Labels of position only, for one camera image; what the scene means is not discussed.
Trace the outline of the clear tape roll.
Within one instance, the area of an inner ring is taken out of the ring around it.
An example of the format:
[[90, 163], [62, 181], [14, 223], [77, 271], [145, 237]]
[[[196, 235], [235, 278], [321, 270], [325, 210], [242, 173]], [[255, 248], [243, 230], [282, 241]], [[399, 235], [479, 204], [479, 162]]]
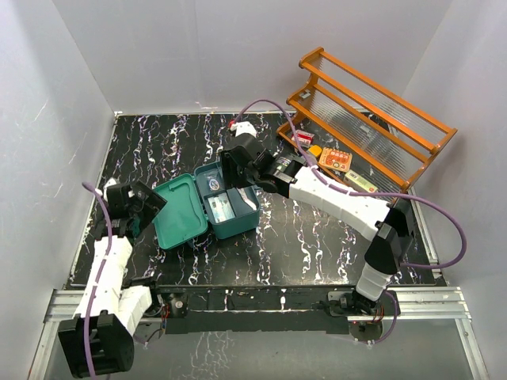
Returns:
[[222, 186], [220, 184], [219, 178], [214, 175], [207, 176], [208, 188], [211, 192], [219, 191]]

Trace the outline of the teal medicine kit box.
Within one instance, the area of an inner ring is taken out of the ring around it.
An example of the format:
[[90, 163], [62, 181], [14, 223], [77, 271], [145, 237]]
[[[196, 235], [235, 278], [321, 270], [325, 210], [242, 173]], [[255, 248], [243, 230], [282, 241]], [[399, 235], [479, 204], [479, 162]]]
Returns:
[[254, 187], [247, 188], [253, 189], [259, 210], [223, 224], [213, 225], [205, 212], [194, 173], [184, 173], [160, 184], [154, 191], [166, 200], [166, 205], [153, 221], [159, 247], [173, 249], [199, 237], [208, 229], [213, 229], [218, 239], [256, 229], [260, 221], [261, 204]]

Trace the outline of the blue divided tray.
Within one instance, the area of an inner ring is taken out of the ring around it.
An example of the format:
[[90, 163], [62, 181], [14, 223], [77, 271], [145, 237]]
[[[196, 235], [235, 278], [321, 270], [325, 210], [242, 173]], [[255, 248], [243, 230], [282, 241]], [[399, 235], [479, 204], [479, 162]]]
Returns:
[[222, 166], [218, 161], [198, 167], [194, 175], [205, 212], [213, 225], [259, 210], [252, 188], [226, 188]]

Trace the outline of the black scissors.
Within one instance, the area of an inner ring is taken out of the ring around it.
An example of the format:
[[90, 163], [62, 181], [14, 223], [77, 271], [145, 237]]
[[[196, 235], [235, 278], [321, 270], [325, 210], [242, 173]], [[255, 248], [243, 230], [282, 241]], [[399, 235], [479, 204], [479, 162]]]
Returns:
[[244, 188], [238, 188], [238, 193], [239, 195], [241, 196], [243, 202], [248, 206], [250, 207], [253, 211], [256, 211], [257, 210], [257, 205], [256, 203], [251, 200], [248, 195], [246, 194], [246, 190]]

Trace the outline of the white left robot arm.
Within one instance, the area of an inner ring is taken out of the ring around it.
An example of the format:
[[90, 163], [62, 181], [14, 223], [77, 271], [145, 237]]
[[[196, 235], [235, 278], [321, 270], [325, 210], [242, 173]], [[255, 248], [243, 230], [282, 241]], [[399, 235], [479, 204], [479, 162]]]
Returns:
[[123, 285], [137, 237], [163, 209], [166, 201], [139, 181], [109, 179], [103, 189], [84, 188], [97, 201], [93, 262], [82, 298], [72, 318], [58, 328], [68, 367], [74, 378], [96, 378], [129, 371], [134, 359], [134, 334], [142, 316], [154, 316], [163, 296], [148, 278]]

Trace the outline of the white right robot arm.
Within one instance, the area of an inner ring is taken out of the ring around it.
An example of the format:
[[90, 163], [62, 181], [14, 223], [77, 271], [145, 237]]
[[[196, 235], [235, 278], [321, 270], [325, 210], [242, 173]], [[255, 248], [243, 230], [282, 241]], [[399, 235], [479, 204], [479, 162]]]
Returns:
[[220, 154], [227, 188], [256, 185], [267, 193], [310, 204], [345, 222], [370, 245], [353, 291], [353, 305], [363, 314], [379, 308], [381, 295], [399, 271], [414, 241], [414, 216], [409, 201], [360, 196], [350, 187], [323, 176], [304, 158], [272, 154], [250, 134], [241, 134]]

